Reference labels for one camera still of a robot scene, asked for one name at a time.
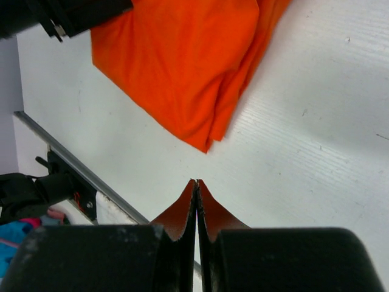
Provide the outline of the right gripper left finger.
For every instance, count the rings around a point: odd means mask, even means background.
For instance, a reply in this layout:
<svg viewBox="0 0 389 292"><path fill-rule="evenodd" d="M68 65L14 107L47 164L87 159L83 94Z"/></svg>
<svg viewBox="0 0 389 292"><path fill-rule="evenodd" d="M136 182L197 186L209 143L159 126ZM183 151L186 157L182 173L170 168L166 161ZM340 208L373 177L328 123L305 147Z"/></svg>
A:
<svg viewBox="0 0 389 292"><path fill-rule="evenodd" d="M21 243L2 291L191 291L196 182L149 224L51 226Z"/></svg>

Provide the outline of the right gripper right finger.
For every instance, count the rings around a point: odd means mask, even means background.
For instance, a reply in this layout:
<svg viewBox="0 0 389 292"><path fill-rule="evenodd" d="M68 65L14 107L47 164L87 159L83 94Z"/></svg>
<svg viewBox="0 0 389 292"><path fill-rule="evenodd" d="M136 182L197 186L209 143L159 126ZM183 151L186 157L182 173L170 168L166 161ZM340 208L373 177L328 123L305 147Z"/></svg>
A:
<svg viewBox="0 0 389 292"><path fill-rule="evenodd" d="M383 291L360 239L344 228L250 228L197 181L204 291Z"/></svg>

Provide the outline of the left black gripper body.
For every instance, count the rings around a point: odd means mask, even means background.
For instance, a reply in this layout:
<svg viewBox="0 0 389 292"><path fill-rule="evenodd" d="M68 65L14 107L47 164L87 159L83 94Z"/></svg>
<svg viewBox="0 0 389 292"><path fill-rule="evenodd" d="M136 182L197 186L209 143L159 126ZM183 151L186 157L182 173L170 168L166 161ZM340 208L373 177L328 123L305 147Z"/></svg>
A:
<svg viewBox="0 0 389 292"><path fill-rule="evenodd" d="M133 8L127 0L1 0L1 39L41 25L50 37L74 37Z"/></svg>

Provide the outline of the orange t shirt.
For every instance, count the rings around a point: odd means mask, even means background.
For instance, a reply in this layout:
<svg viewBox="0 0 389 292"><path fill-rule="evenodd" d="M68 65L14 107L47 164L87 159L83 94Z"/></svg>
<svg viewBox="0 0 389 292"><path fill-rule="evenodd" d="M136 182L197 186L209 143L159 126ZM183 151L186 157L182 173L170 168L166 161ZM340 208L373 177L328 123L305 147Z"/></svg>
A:
<svg viewBox="0 0 389 292"><path fill-rule="evenodd" d="M92 62L202 152L223 139L289 1L134 1L91 30Z"/></svg>

